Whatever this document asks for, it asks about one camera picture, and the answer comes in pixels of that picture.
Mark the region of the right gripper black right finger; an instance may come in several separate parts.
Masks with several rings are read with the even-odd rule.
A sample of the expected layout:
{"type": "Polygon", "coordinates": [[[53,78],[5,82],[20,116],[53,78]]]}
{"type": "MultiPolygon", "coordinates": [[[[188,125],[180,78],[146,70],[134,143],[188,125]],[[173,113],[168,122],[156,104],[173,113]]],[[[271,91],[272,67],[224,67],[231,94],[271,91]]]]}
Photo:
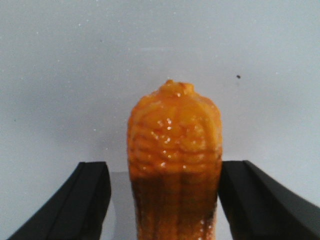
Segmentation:
{"type": "Polygon", "coordinates": [[[218,195],[234,240],[320,238],[320,208],[248,160],[222,163],[218,195]]]}

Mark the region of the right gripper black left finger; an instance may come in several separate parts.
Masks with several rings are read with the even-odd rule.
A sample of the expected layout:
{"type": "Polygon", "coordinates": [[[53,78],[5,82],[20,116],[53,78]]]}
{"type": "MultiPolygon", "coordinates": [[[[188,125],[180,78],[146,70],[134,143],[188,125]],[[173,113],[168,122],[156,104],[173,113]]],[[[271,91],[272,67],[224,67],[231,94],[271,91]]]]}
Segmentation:
{"type": "Polygon", "coordinates": [[[98,240],[111,199],[104,161],[80,162],[57,192],[11,240],[98,240]]]}

